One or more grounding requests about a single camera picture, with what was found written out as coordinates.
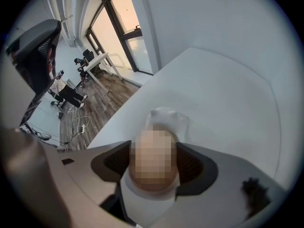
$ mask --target black pants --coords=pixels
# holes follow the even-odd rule
[[[80,107],[80,103],[77,100],[82,101],[84,98],[80,94],[77,94],[74,89],[70,88],[67,85],[60,91],[59,96],[61,96],[62,98],[64,98],[66,101],[76,106],[77,108]]]

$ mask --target white table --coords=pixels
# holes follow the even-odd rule
[[[150,110],[189,117],[185,142],[244,158],[270,177],[279,160],[280,127],[269,84],[221,55],[189,48],[144,84],[90,143],[131,140]]]
[[[123,80],[123,77],[121,77],[120,73],[118,72],[118,70],[116,69],[116,67],[114,66],[113,62],[111,61],[108,53],[103,53],[98,55],[97,57],[95,57],[92,61],[89,62],[89,66],[85,66],[84,67],[84,71],[88,72],[89,75],[103,88],[103,90],[105,90],[107,93],[109,92],[109,90],[102,84],[100,83],[100,81],[93,75],[93,73],[91,72],[91,69],[93,67],[95,67],[98,63],[102,63],[104,66],[105,64],[103,63],[104,59],[108,59],[110,65],[112,66],[112,68],[115,70],[115,72],[117,73],[118,77],[120,78],[120,80]],[[105,68],[108,70],[108,72],[110,73],[110,75],[112,75],[111,71],[108,69],[108,67],[105,66]]]

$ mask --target table leg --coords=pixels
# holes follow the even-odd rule
[[[104,65],[104,67],[106,68],[106,70],[109,72],[109,74],[112,76],[112,72],[111,70],[108,68],[108,66],[104,63],[104,61],[102,60],[101,63]]]
[[[87,72],[96,81],[96,83],[98,83],[103,88],[104,91],[106,91],[107,93],[109,92],[109,90],[102,83],[99,82],[99,80],[92,74],[90,70],[87,70]]]
[[[116,69],[116,67],[114,66],[112,60],[110,59],[109,55],[106,57],[109,61],[109,63],[111,64],[112,68],[115,70],[115,72],[117,73],[117,76],[120,78],[120,80],[123,80],[123,77],[120,75],[120,73],[118,72],[118,70]]]

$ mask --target shoe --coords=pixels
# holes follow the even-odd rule
[[[86,98],[87,98],[87,95],[85,95],[85,96],[84,96],[84,98],[82,99],[82,101],[81,101],[81,102],[83,102],[83,101],[84,101]]]

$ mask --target black window frame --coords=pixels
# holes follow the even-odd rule
[[[131,31],[131,32],[125,34],[124,30],[123,30],[123,27],[121,26],[121,23],[120,23],[117,15],[115,13],[115,10],[114,10],[114,8],[113,8],[113,6],[111,4],[111,0],[102,0],[101,5],[99,6],[98,10],[96,11],[96,14],[94,15],[94,17],[92,19],[90,27],[87,30],[86,37],[87,37],[88,41],[90,42],[91,46],[93,47],[93,49],[95,50],[95,52],[97,54],[98,54],[98,51],[101,51],[102,53],[105,52],[104,49],[102,48],[100,42],[98,41],[98,39],[96,37],[96,34],[94,33],[93,28],[92,28],[93,25],[94,25],[94,23],[95,23],[95,21],[96,21],[96,19],[97,19],[97,17],[98,17],[98,15],[102,11],[102,9],[106,10],[106,12],[107,12],[107,14],[108,14],[108,16],[110,18],[112,26],[113,26],[113,28],[114,28],[114,30],[116,32],[116,35],[117,35],[117,37],[119,39],[120,44],[122,45],[122,48],[123,48],[123,50],[124,50],[124,52],[125,52],[128,60],[130,62],[132,70],[134,72],[140,72],[140,73],[144,73],[144,74],[153,75],[151,73],[147,73],[147,72],[144,72],[144,71],[141,71],[141,70],[138,69],[138,67],[136,66],[136,63],[135,63],[135,61],[133,59],[133,56],[132,56],[132,54],[130,52],[130,49],[129,49],[128,45],[127,45],[127,42],[126,42],[129,39],[143,36],[142,30],[140,28],[136,27],[136,29],[134,31]],[[93,43],[92,43],[89,35],[91,35],[93,37],[95,43],[98,46],[97,49],[95,49],[95,47],[94,47],[94,45],[93,45]]]

